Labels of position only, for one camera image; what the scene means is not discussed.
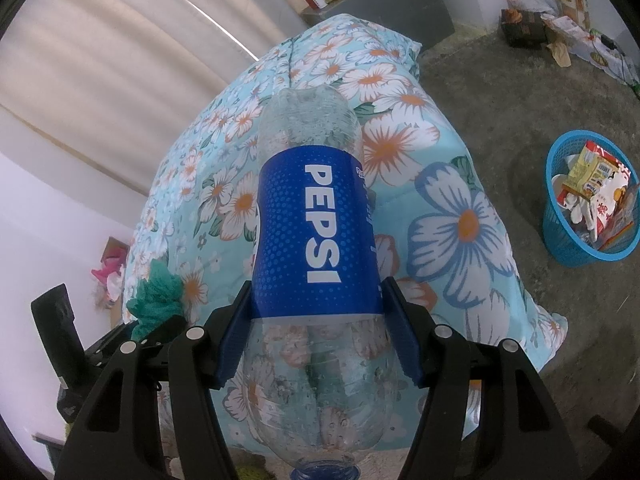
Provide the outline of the Pepsi plastic bottle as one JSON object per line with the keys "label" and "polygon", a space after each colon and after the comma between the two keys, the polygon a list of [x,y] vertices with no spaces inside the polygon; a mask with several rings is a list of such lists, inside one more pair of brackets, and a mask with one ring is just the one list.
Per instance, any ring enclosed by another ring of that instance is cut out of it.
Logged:
{"label": "Pepsi plastic bottle", "polygon": [[398,362],[362,166],[336,89],[285,89],[258,131],[247,413],[296,479],[356,479],[385,434]]}

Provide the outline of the clear zip plastic bag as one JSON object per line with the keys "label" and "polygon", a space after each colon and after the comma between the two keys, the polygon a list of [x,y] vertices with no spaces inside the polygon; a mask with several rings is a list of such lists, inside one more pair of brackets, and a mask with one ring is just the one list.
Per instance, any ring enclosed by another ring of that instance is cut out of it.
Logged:
{"label": "clear zip plastic bag", "polygon": [[634,206],[636,206],[638,191],[638,184],[631,185],[627,188],[624,197],[618,203],[615,214],[613,214],[613,217],[598,238],[598,249],[600,252],[605,252],[606,250],[616,247],[630,234],[631,229],[636,223]]}

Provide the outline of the red white snack bag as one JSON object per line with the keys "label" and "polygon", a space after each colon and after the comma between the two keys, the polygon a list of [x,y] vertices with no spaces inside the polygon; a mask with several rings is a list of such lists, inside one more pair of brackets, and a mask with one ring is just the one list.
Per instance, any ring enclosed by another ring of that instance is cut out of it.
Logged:
{"label": "red white snack bag", "polygon": [[[571,154],[564,158],[568,172],[570,172],[578,155]],[[630,170],[619,159],[614,158],[617,160],[618,170],[591,200],[585,200],[564,190],[563,183],[567,174],[557,174],[551,179],[554,197],[562,209],[564,217],[570,222],[578,237],[597,250],[599,250],[598,238],[600,234],[615,214],[618,203],[624,197],[627,188],[631,186]]]}

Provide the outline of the yellow snack wrapper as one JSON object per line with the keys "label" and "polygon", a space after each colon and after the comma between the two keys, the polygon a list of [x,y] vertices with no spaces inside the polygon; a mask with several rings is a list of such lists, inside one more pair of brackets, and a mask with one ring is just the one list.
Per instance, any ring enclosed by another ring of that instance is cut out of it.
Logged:
{"label": "yellow snack wrapper", "polygon": [[617,160],[599,144],[587,141],[563,183],[564,190],[591,200],[618,170]]}

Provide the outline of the blue plastic trash basket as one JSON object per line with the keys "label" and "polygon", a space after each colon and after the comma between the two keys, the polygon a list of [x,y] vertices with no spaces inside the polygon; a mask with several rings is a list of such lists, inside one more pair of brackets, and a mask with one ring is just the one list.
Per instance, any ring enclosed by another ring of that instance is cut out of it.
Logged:
{"label": "blue plastic trash basket", "polygon": [[548,200],[542,235],[548,252],[570,268],[628,257],[639,244],[639,176],[605,136],[573,130],[547,156]]}

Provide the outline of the pile of cardboard and bags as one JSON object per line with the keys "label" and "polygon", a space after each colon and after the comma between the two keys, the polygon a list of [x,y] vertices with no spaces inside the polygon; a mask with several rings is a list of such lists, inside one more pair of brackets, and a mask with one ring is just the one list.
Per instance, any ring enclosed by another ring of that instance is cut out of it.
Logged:
{"label": "pile of cardboard and bags", "polygon": [[110,236],[102,252],[97,269],[91,270],[96,289],[93,298],[96,310],[110,316],[112,327],[122,322],[122,298],[124,298],[124,274],[129,246]]}

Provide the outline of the teal crumpled cloth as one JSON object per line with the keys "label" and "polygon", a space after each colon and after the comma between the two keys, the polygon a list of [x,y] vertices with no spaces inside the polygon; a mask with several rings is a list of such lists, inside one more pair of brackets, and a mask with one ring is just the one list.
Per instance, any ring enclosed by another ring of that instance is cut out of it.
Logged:
{"label": "teal crumpled cloth", "polygon": [[182,296],[182,279],[169,271],[164,260],[153,260],[148,277],[137,284],[134,296],[126,303],[137,320],[131,338],[142,341],[173,316],[184,318]]}

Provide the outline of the cream window curtain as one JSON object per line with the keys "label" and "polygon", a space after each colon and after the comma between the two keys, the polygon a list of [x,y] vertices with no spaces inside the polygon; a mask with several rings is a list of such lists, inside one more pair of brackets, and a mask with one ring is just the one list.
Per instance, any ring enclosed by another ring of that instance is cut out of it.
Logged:
{"label": "cream window curtain", "polygon": [[1,41],[1,103],[146,192],[176,137],[269,49],[303,0],[26,0]]}

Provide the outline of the black box on floor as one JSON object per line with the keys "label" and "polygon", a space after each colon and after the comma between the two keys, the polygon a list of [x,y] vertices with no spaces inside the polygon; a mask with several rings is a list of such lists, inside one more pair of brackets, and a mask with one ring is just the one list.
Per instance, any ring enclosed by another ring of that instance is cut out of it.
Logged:
{"label": "black box on floor", "polygon": [[546,25],[538,12],[502,9],[500,28],[510,47],[540,49],[547,42]]}

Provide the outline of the grey bedside cabinet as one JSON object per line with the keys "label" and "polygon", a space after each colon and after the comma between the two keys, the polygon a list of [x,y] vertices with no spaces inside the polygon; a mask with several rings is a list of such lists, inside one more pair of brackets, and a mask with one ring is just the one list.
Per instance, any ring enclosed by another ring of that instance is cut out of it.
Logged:
{"label": "grey bedside cabinet", "polygon": [[422,44],[421,50],[431,49],[454,33],[444,0],[337,0],[319,11],[307,6],[300,17],[314,26],[343,13],[399,32]]}

